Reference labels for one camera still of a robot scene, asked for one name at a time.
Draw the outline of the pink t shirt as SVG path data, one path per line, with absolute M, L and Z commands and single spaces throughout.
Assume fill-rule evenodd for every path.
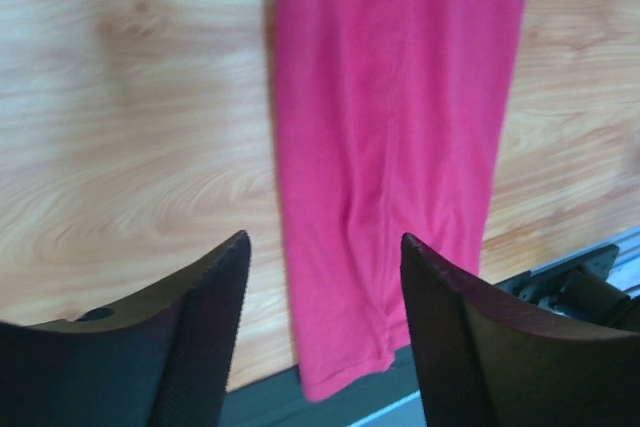
M 313 402 L 409 342 L 401 238 L 480 266 L 525 0 L 275 0 L 290 309 Z

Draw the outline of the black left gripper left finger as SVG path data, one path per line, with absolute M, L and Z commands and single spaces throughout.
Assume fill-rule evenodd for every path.
M 215 426 L 239 328 L 250 239 L 74 321 L 1 326 L 5 426 Z

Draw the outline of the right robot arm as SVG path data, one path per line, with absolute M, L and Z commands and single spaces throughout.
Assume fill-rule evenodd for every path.
M 639 332 L 639 298 L 630 297 L 584 269 L 575 269 L 566 278 L 554 309 L 580 321 Z

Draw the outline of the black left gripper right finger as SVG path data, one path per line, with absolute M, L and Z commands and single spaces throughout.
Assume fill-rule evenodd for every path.
M 511 294 L 412 234 L 401 283 L 430 426 L 635 426 L 639 332 L 554 309 L 571 271 Z

